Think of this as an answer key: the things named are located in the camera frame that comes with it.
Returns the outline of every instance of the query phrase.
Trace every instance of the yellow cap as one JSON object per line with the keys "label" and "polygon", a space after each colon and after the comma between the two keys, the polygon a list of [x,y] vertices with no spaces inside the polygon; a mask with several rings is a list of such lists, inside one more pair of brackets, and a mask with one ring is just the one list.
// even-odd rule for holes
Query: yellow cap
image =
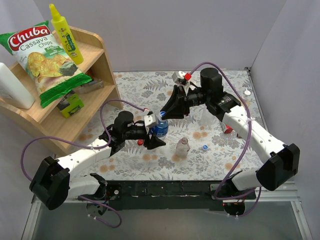
{"label": "yellow cap", "polygon": [[51,11],[51,16],[52,19],[55,21],[58,21],[60,19],[60,13],[58,12],[58,10],[56,9],[55,5],[53,5],[52,3],[49,4],[49,8]]}

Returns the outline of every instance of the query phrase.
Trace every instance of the green chip bag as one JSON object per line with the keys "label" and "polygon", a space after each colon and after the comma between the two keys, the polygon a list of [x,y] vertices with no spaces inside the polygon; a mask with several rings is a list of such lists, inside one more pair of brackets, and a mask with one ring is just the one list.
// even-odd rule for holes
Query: green chip bag
{"label": "green chip bag", "polygon": [[48,21],[19,32],[1,34],[0,44],[34,80],[43,108],[91,81],[57,43]]}

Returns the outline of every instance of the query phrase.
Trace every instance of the leaf pattern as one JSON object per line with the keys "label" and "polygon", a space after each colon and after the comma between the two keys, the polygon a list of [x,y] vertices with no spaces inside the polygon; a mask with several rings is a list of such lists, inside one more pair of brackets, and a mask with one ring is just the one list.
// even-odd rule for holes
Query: leaf pattern
{"label": "leaf pattern", "polygon": [[[171,96],[174,83],[173,71],[134,71],[116,72],[116,82],[122,99],[141,108],[149,108],[158,114]],[[227,70],[225,74],[242,95],[246,88],[252,91],[246,71]],[[192,80],[200,86],[200,72],[192,75]],[[232,89],[223,79],[224,90],[233,94]],[[254,94],[251,94],[249,109],[252,117],[262,124],[262,117],[257,106]],[[134,114],[139,119],[143,114],[137,109],[124,104],[124,110]],[[103,121],[108,126],[121,110],[111,105],[103,108]],[[222,132],[219,121],[214,121],[210,127],[201,126],[203,106],[193,107],[190,114],[184,119],[169,120],[169,130],[165,137],[166,146],[154,150],[147,150],[139,146],[136,140],[128,140],[125,147],[109,158],[98,161],[77,177],[98,173],[106,180],[221,180],[228,170],[226,165],[234,164],[238,159],[245,141],[237,138],[233,131],[230,134]],[[90,144],[103,132],[100,113],[97,112],[84,128],[76,142]],[[191,147],[186,159],[175,157],[177,142],[187,137]],[[257,154],[249,148],[236,171],[258,168],[262,165]]]}

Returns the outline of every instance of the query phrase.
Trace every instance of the yellow glue bottle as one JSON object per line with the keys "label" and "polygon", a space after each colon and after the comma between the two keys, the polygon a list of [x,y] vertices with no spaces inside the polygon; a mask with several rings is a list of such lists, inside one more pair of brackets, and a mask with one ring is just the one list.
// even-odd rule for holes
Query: yellow glue bottle
{"label": "yellow glue bottle", "polygon": [[84,61],[84,57],[77,46],[74,36],[71,33],[69,25],[64,16],[61,16],[57,11],[55,5],[52,3],[49,5],[52,20],[51,23],[61,40],[62,46],[69,57],[75,64],[79,65]]}

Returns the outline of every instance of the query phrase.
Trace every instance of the gray wall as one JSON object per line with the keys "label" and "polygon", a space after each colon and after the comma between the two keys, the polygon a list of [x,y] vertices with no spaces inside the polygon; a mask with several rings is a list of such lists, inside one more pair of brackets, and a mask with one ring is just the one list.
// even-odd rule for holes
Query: gray wall
{"label": "gray wall", "polygon": [[[19,31],[43,21],[32,0],[0,0],[0,34]],[[0,62],[10,66],[16,60],[0,46]],[[0,239],[21,238],[31,207],[30,182],[20,168],[20,154],[32,138],[0,113]],[[40,143],[29,147],[27,172],[33,176],[41,160],[51,153]]]}
{"label": "gray wall", "polygon": [[272,134],[299,146],[295,177],[314,239],[320,239],[320,1],[287,1],[253,66]]}
{"label": "gray wall", "polygon": [[[34,0],[51,19],[51,0]],[[55,0],[72,26],[102,36],[115,71],[252,66],[286,0]]]}

